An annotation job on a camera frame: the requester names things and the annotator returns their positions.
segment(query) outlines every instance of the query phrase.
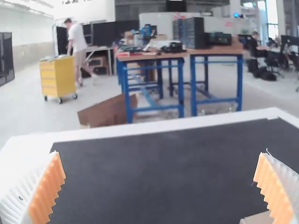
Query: table leg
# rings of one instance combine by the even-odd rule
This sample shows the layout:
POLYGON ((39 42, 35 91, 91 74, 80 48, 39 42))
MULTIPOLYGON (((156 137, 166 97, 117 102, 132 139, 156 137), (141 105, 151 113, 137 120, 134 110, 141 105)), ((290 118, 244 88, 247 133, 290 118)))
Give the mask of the table leg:
POLYGON ((242 100, 243 100, 243 55, 237 56, 237 98, 238 107, 237 111, 242 110, 242 100))
POLYGON ((183 118, 185 116, 184 113, 184 72, 183 72, 183 66, 184 66, 184 59, 179 58, 178 59, 178 117, 183 118))
POLYGON ((91 51, 89 53, 89 55, 87 56, 87 58, 85 59, 85 63, 92 57, 92 55, 94 54, 95 51, 91 51))
POLYGON ((144 63, 144 67, 146 68, 145 69, 145 79, 144 80, 145 80, 146 83, 150 81, 150 78, 149 78, 149 69, 147 69, 148 65, 149 64, 147 62, 144 63))
POLYGON ((197 116, 195 56, 190 55, 191 115, 197 116))
MULTIPOLYGON (((162 66, 161 60, 157 60, 157 67, 162 66)), ((162 68, 157 68, 157 80, 158 80, 158 86, 159 86, 159 96, 160 99, 164 98, 163 93, 163 77, 162 77, 162 68)))
POLYGON ((118 85, 121 84, 121 70, 120 70, 121 66, 120 66, 120 61, 118 60, 118 58, 116 58, 116 75, 118 78, 118 85))
POLYGON ((209 58, 208 56, 204 57, 204 61, 205 61, 205 91, 209 92, 209 58))
POLYGON ((123 75, 123 92, 125 94, 125 104, 126 104, 126 113, 127 113, 127 123, 130 124, 133 122, 133 113, 130 104, 130 94, 129 94, 129 81, 128 81, 128 70, 127 62, 122 62, 122 75, 123 75))
POLYGON ((168 60, 168 73, 169 73, 169 96, 173 97, 173 83, 172 83, 172 67, 171 66, 171 60, 168 60))
POLYGON ((109 75, 112 75, 112 62, 111 62, 111 50, 108 50, 108 66, 109 66, 109 75))

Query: black bag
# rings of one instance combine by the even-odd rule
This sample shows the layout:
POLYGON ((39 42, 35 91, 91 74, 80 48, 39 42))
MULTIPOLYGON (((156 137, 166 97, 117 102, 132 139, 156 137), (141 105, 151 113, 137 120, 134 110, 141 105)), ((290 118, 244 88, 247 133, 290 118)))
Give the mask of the black bag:
POLYGON ((248 72, 254 72, 258 70, 258 63, 256 59, 249 59, 247 62, 248 72))
POLYGON ((261 78, 261 75, 266 71, 267 71, 267 67, 263 66, 257 69, 256 71, 254 71, 252 74, 254 78, 261 78))
POLYGON ((270 71, 264 71, 261 74, 261 79, 265 81, 275 82, 277 81, 277 77, 270 71))

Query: workbench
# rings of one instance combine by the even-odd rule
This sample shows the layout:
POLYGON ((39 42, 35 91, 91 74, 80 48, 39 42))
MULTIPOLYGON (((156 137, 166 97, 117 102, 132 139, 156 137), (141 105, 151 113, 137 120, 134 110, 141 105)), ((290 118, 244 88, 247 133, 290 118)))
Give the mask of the workbench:
POLYGON ((242 87, 243 87, 243 50, 233 49, 228 47, 218 47, 216 49, 205 50, 188 50, 190 55, 190 82, 185 83, 191 85, 191 115, 197 116, 197 105, 222 103, 222 102, 236 102, 237 111, 242 110, 242 87), (197 61, 197 58, 203 58, 203 61, 197 61), (209 61, 211 57, 236 57, 233 61, 209 61), (217 98, 209 91, 209 68, 211 63, 237 63, 237 93, 236 97, 232 98, 217 98), (204 64, 205 66, 205 79, 196 79, 196 64, 204 64), (204 88, 200 88, 197 85, 204 85, 204 88), (207 97, 204 100, 197 100, 196 93, 201 92, 207 97))
POLYGON ((122 93, 126 97, 127 123, 133 122, 133 114, 136 112, 158 111, 167 109, 178 109, 178 116, 184 117, 184 57, 186 53, 179 54, 162 54, 162 55, 138 55, 138 56, 120 56, 117 57, 117 73, 122 93), (162 62, 168 62, 168 65, 162 65, 162 62), (143 63, 144 67, 128 68, 129 63, 143 63), (158 89, 160 99, 164 98, 163 92, 163 73, 162 69, 168 68, 169 74, 172 74, 172 68, 178 69, 178 104, 177 105, 158 105, 148 90, 158 89), (157 70, 157 81, 150 82, 148 77, 148 69, 157 70), (145 70, 145 74, 134 74, 132 71, 145 70), (130 92, 142 91, 150 106, 131 108, 130 92))
POLYGON ((299 119, 268 108, 12 137, 0 196, 32 159, 66 173, 51 224, 232 224, 266 211, 252 184, 260 152, 299 171, 299 119))
POLYGON ((109 75, 112 75, 112 60, 111 60, 111 51, 113 48, 107 47, 97 47, 97 46, 89 46, 86 49, 88 56, 86 58, 86 62, 93 56, 93 54, 97 51, 107 51, 108 52, 108 66, 109 66, 109 75))

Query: wooden tabletop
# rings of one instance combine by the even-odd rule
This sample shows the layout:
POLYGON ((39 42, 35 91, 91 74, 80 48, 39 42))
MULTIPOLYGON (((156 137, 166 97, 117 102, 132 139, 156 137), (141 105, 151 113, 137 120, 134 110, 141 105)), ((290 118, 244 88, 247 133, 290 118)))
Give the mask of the wooden tabletop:
POLYGON ((135 56, 120 56, 118 57, 118 60, 121 62, 129 62, 129 61, 139 61, 139 60, 180 58, 186 56, 188 56, 188 53, 162 54, 162 55, 135 55, 135 56))
POLYGON ((188 49, 189 55, 217 55, 217 54, 228 54, 228 55, 241 55, 243 49, 232 48, 232 47, 213 47, 211 49, 188 49))

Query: computer monitor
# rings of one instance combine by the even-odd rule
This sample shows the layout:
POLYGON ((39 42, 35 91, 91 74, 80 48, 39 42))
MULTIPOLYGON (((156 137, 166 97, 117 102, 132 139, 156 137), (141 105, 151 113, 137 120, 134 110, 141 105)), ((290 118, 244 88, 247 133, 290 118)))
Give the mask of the computer monitor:
POLYGON ((295 36, 287 36, 287 35, 281 35, 281 44, 284 46, 288 44, 299 46, 299 38, 295 36))

